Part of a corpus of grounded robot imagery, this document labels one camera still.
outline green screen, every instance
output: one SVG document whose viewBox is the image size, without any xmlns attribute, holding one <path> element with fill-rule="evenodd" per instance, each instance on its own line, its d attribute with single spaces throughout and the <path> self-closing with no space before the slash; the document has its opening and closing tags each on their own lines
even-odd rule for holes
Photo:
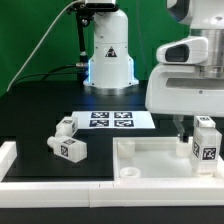
<svg viewBox="0 0 224 224">
<path fill-rule="evenodd" d="M 69 0 L 0 0 L 0 95 Z M 157 64 L 156 49 L 188 35 L 166 10 L 166 0 L 119 0 L 129 18 L 129 54 L 135 77 L 148 79 Z M 86 48 L 93 53 L 93 26 L 85 28 Z M 75 14 L 63 14 L 21 76 L 49 70 L 79 60 Z M 73 79 L 74 75 L 60 77 Z"/>
</svg>

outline block with marker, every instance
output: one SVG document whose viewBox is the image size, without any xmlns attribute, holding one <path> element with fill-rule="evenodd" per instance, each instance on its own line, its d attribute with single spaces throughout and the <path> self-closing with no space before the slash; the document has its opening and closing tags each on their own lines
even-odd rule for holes
<svg viewBox="0 0 224 224">
<path fill-rule="evenodd" d="M 77 163 L 87 158 L 87 145 L 85 142 L 79 141 L 67 136 L 50 137 L 47 144 L 53 148 L 54 154 L 64 159 Z"/>
<path fill-rule="evenodd" d="M 207 116 L 194 118 L 191 165 L 196 175 L 213 175 L 217 170 L 222 135 Z"/>
<path fill-rule="evenodd" d="M 55 137 L 72 137 L 78 130 L 77 117 L 64 117 L 56 126 Z"/>
</svg>

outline black table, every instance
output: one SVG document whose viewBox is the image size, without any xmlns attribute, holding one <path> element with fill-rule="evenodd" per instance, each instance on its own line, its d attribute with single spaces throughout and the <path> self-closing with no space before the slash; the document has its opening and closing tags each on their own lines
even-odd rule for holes
<svg viewBox="0 0 224 224">
<path fill-rule="evenodd" d="M 18 156 L 3 182 L 113 180 L 113 137 L 176 136 L 170 115 L 153 115 L 156 129 L 79 130 L 88 158 L 74 164 L 46 142 L 73 111 L 144 111 L 147 83 L 122 96 L 88 93 L 78 82 L 25 82 L 0 98 L 0 144 L 16 140 Z M 223 132 L 222 119 L 216 119 Z M 185 127 L 192 132 L 192 117 Z M 0 209 L 1 223 L 223 223 L 224 207 Z"/>
</svg>

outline warning label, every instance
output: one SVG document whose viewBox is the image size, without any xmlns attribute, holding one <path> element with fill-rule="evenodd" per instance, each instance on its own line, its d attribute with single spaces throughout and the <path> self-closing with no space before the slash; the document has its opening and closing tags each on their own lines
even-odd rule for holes
<svg viewBox="0 0 224 224">
<path fill-rule="evenodd" d="M 106 54 L 107 58 L 116 58 L 117 54 L 115 52 L 115 50 L 113 49 L 113 47 L 111 46 L 111 48 L 109 49 L 109 51 Z"/>
</svg>

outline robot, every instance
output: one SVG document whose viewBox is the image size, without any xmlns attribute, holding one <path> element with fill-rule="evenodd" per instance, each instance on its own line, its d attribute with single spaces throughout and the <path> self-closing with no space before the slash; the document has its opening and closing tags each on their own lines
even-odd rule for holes
<svg viewBox="0 0 224 224">
<path fill-rule="evenodd" d="M 190 156 L 196 176 L 216 172 L 221 134 L 209 116 L 223 117 L 224 105 L 224 1 L 167 0 L 177 22 L 190 25 L 190 35 L 157 50 L 159 64 L 152 71 L 146 108 L 173 114 L 184 140 L 184 115 L 194 117 Z"/>
<path fill-rule="evenodd" d="M 128 18 L 116 0 L 86 0 L 73 8 L 79 30 L 80 59 L 88 63 L 84 89 L 104 94 L 124 94 L 139 83 L 128 54 Z M 82 27 L 94 21 L 94 54 L 87 61 Z"/>
</svg>

